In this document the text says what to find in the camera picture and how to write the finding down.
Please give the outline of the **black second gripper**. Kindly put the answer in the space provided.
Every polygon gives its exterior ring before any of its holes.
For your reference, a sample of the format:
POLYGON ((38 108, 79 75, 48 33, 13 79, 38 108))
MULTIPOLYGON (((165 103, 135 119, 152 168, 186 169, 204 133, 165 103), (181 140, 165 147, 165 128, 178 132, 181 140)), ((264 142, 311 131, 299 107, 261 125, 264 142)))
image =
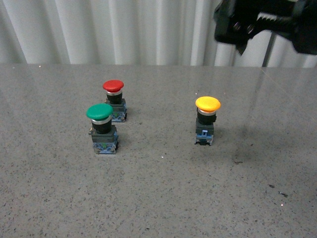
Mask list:
POLYGON ((240 54, 255 35, 269 30, 292 42, 296 52, 317 53, 315 0, 223 0, 214 11, 216 41, 240 54))

